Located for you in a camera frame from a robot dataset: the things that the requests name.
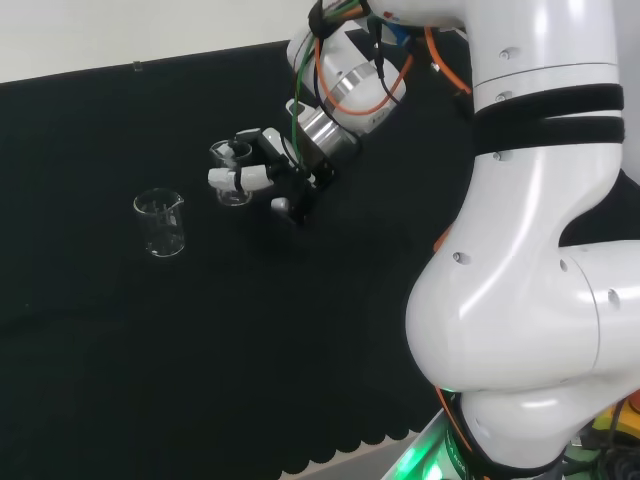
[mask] metal cylinder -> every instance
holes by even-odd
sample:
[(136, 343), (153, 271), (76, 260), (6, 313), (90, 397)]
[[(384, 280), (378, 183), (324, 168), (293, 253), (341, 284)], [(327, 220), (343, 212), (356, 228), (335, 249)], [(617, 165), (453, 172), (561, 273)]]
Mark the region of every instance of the metal cylinder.
[(338, 152), (353, 148), (356, 144), (355, 139), (327, 117), (320, 107), (300, 123), (300, 128), (307, 138), (329, 158)]

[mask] orange cable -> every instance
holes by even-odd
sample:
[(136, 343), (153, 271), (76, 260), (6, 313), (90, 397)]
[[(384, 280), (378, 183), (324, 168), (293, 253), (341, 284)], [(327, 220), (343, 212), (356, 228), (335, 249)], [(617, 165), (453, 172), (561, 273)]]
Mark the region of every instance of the orange cable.
[(364, 11), (362, 10), (362, 7), (356, 7), (353, 8), (351, 10), (349, 10), (348, 12), (343, 13), (340, 16), (341, 20), (349, 20), (351, 17), (355, 17), (357, 15), (362, 15), (364, 13)]
[(453, 428), (455, 428), (456, 432), (458, 432), (458, 436), (462, 440), (462, 443), (464, 443), (464, 446), (467, 447), (467, 449), (470, 452), (473, 452), (473, 449), (471, 448), (471, 445), (469, 445), (469, 442), (467, 442), (467, 439), (464, 438), (464, 435), (462, 434), (462, 430), (460, 430), (460, 427), (458, 427), (458, 424), (456, 423), (456, 420), (453, 418), (453, 415), (451, 414), (451, 411), (449, 410), (449, 407), (447, 406), (447, 402), (445, 402), (445, 400), (444, 400), (444, 395), (442, 394), (442, 390), (440, 390), (440, 388), (438, 388), (438, 387), (435, 387), (435, 389), (436, 389), (436, 393), (438, 394), (438, 398), (440, 398), (440, 403), (442, 403), (442, 408), (444, 408), (444, 411), (446, 412), (447, 417), (449, 417), (449, 421), (453, 425)]
[(454, 71), (451, 70), (446, 63), (444, 63), (444, 60), (442, 60), (442, 57), (438, 53), (436, 42), (433, 38), (433, 32), (429, 27), (424, 27), (424, 35), (427, 39), (427, 47), (429, 48), (429, 53), (431, 54), (433, 61), (436, 62), (436, 65), (438, 65), (438, 67), (440, 67), (440, 70), (442, 70), (442, 73), (444, 73), (447, 78), (451, 80), (451, 82), (460, 90), (463, 90), (467, 94), (471, 94), (471, 89), (467, 86), (467, 84), (460, 80), (460, 78), (454, 73)]
[(382, 107), (384, 107), (384, 105), (389, 100), (391, 100), (391, 95), (393, 95), (395, 93), (395, 91), (398, 89), (398, 86), (400, 85), (400, 82), (405, 77), (407, 72), (411, 69), (411, 66), (413, 65), (413, 55), (409, 55), (409, 57), (407, 57), (407, 61), (404, 64), (404, 67), (402, 67), (402, 71), (400, 72), (400, 75), (398, 75), (397, 80), (395, 81), (395, 83), (391, 87), (391, 90), (390, 90), (391, 91), (391, 95), (385, 96), (385, 98), (378, 105), (376, 105), (373, 108), (370, 108), (369, 110), (357, 111), (357, 110), (351, 110), (349, 108), (346, 108), (346, 107), (343, 107), (342, 105), (340, 105), (338, 103), (338, 101), (335, 99), (335, 97), (332, 95), (332, 93), (329, 91), (329, 87), (327, 85), (327, 81), (324, 78), (324, 72), (322, 71), (322, 65), (321, 65), (321, 61), (320, 61), (320, 40), (318, 40), (318, 39), (316, 39), (315, 56), (316, 56), (316, 70), (318, 71), (318, 80), (320, 80), (320, 85), (322, 85), (322, 89), (324, 90), (324, 93), (327, 96), (327, 99), (329, 99), (329, 101), (335, 107), (336, 110), (338, 110), (338, 111), (340, 111), (342, 113), (346, 113), (347, 115), (354, 115), (354, 116), (370, 115), (372, 113), (377, 112)]

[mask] table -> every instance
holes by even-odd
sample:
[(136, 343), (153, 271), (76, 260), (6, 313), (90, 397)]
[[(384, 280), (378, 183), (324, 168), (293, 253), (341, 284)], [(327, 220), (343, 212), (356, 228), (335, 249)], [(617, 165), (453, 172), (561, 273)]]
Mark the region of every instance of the table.
[[(3, 478), (275, 479), (420, 431), (438, 403), (404, 309), (473, 154), (442, 80), (408, 84), (303, 230), (206, 181), (214, 141), (287, 131), (284, 43), (1, 86)], [(132, 213), (160, 186), (186, 201), (175, 266), (145, 261)], [(563, 242), (640, 238), (639, 208), (622, 175)]]

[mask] cable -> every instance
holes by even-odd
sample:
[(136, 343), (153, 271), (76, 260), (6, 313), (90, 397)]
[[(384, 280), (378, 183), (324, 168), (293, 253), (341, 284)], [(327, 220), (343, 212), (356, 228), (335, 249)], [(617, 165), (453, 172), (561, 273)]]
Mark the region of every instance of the cable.
[[(320, 40), (316, 39), (316, 53), (315, 53), (316, 71), (318, 72), (318, 78), (320, 80), (320, 85), (322, 85), (322, 89), (324, 90), (324, 94), (327, 96), (327, 99), (329, 99), (329, 101), (336, 108), (336, 110), (339, 110), (340, 112), (345, 113), (347, 115), (365, 116), (365, 115), (370, 115), (372, 113), (377, 112), (382, 107), (384, 107), (385, 104), (390, 100), (390, 97), (387, 95), (378, 105), (363, 111), (351, 110), (349, 108), (345, 108), (342, 105), (340, 105), (340, 103), (338, 103), (338, 101), (335, 99), (333, 94), (329, 91), (329, 87), (327, 86), (327, 81), (324, 78), (324, 74), (322, 72), (322, 62), (320, 60), (320, 49), (321, 49)], [(395, 93), (395, 91), (398, 89), (398, 86), (400, 85), (400, 82), (402, 82), (403, 78), (405, 77), (407, 72), (411, 69), (412, 65), (413, 65), (413, 55), (409, 55), (407, 57), (407, 61), (404, 64), (404, 67), (402, 67), (402, 71), (400, 72), (400, 75), (398, 75), (398, 78), (396, 79), (395, 83), (391, 87), (391, 93)]]
[(293, 155), (291, 155), (291, 152), (289, 151), (289, 147), (287, 147), (287, 142), (284, 141), (283, 135), (280, 135), (280, 143), (282, 144), (282, 148), (284, 149), (285, 155), (291, 161), (291, 163), (293, 163), (299, 171), (304, 172), (300, 164), (296, 160), (294, 160)]
[(618, 429), (618, 423), (620, 423), (620, 414), (622, 413), (622, 409), (624, 408), (624, 404), (627, 402), (627, 399), (620, 400), (616, 404), (616, 408), (613, 411), (613, 416), (611, 417), (611, 426), (609, 427), (609, 435), (607, 436), (607, 447), (613, 448), (613, 440), (616, 436), (616, 430)]
[(395, 103), (396, 105), (400, 105), (400, 102), (396, 97), (393, 96), (393, 93), (387, 87), (387, 82), (384, 79), (384, 52), (382, 51), (382, 22), (376, 17), (370, 17), (367, 20), (367, 26), (369, 27), (369, 34), (373, 37), (373, 48), (375, 50), (374, 55), (374, 63), (376, 64), (376, 70), (378, 72), (378, 78), (380, 79), (380, 84), (382, 85), (382, 89), (385, 91), (387, 96)]
[(460, 78), (454, 73), (454, 71), (451, 70), (446, 63), (444, 63), (444, 60), (442, 60), (442, 57), (438, 53), (438, 48), (436, 47), (436, 41), (433, 38), (433, 32), (429, 27), (424, 27), (424, 35), (427, 39), (427, 48), (429, 49), (429, 53), (431, 54), (431, 57), (433, 58), (433, 61), (436, 63), (436, 65), (440, 67), (442, 73), (444, 73), (447, 78), (451, 80), (451, 83), (453, 83), (460, 90), (464, 91), (468, 95), (471, 94), (471, 89), (467, 86), (467, 84), (460, 80)]
[(347, 3), (346, 5), (340, 8), (336, 8), (334, 11), (330, 12), (327, 15), (327, 18), (337, 17), (342, 14), (350, 15), (356, 10), (360, 10), (360, 13), (362, 13), (362, 6), (360, 6), (360, 0), (354, 0), (353, 2)]
[(436, 393), (438, 394), (438, 398), (440, 399), (440, 403), (442, 404), (442, 408), (444, 409), (445, 413), (447, 414), (447, 417), (449, 417), (449, 421), (453, 425), (453, 428), (455, 428), (456, 432), (458, 432), (458, 436), (462, 440), (462, 443), (464, 443), (464, 446), (467, 447), (467, 450), (469, 450), (470, 452), (473, 452), (473, 449), (471, 448), (471, 445), (469, 445), (469, 442), (467, 442), (467, 439), (462, 434), (462, 430), (460, 430), (460, 427), (458, 426), (458, 422), (456, 422), (455, 418), (453, 417), (453, 414), (451, 413), (451, 410), (449, 410), (449, 405), (447, 405), (447, 402), (444, 399), (444, 395), (442, 394), (442, 390), (440, 390), (440, 388), (436, 387), (436, 386), (434, 386), (434, 388), (436, 389)]
[(311, 59), (308, 58), (311, 53), (311, 49), (313, 48), (313, 38), (309, 39), (309, 43), (307, 45), (307, 50), (303, 55), (303, 63), (298, 69), (298, 73), (296, 74), (296, 89), (295, 96), (293, 101), (293, 111), (291, 112), (291, 144), (293, 145), (293, 151), (296, 154), (296, 158), (298, 162), (303, 164), (302, 155), (300, 154), (300, 149), (298, 148), (298, 98), (300, 95), (300, 87), (302, 85), (302, 77), (309, 65)]

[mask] glass beaker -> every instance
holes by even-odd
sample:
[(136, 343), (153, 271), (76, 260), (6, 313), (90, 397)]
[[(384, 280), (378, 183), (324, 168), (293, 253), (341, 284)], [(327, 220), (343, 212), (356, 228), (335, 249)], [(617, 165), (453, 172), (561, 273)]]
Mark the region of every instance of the glass beaker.
[[(209, 151), (213, 156), (216, 168), (229, 168), (232, 170), (237, 165), (247, 166), (250, 164), (253, 148), (245, 142), (234, 142), (233, 146), (230, 146), (228, 140), (222, 140), (214, 143)], [(220, 203), (226, 207), (246, 205), (253, 197), (251, 192), (224, 192), (216, 189), (216, 193)]]
[(166, 188), (148, 190), (133, 201), (147, 251), (168, 258), (184, 249), (181, 208), (184, 200)]

